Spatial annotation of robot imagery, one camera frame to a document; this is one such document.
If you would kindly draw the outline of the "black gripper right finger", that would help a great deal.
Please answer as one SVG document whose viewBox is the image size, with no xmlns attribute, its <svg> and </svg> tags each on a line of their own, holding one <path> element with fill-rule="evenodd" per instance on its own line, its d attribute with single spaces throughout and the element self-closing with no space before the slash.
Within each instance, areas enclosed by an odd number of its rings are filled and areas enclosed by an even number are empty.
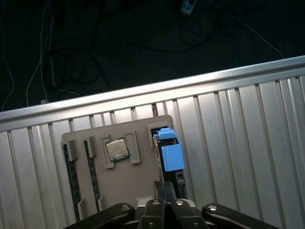
<svg viewBox="0 0 305 229">
<path fill-rule="evenodd" d="M 165 217 L 169 229 L 275 229 L 276 226 L 226 206 L 209 203 L 199 210 L 192 201 L 176 197 L 174 186 L 165 182 Z"/>
</svg>

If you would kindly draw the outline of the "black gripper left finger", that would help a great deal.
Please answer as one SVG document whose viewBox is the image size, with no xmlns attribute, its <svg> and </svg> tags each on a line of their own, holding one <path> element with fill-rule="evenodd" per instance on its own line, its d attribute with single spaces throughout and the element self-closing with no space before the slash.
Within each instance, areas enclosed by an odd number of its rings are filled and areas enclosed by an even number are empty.
<svg viewBox="0 0 305 229">
<path fill-rule="evenodd" d="M 154 196 L 141 199 L 136 207 L 118 203 L 82 219 L 68 229 L 163 229 L 165 216 L 164 183 L 154 182 Z"/>
</svg>

